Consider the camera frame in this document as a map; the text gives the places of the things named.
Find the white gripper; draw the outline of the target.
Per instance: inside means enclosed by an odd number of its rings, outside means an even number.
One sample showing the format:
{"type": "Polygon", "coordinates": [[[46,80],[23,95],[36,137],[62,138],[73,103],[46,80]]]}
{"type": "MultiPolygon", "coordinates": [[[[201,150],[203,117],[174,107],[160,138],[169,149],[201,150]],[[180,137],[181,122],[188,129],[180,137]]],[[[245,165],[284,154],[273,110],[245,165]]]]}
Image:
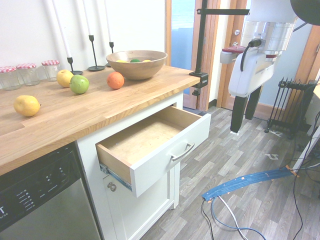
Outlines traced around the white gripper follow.
{"type": "Polygon", "coordinates": [[[273,76],[278,63],[277,55],[269,56],[250,48],[245,54],[243,69],[241,69],[242,56],[240,54],[236,58],[228,85],[228,92],[236,96],[230,124],[230,130],[234,133],[240,130],[244,113],[246,119],[253,119],[262,85],[273,76]]]}

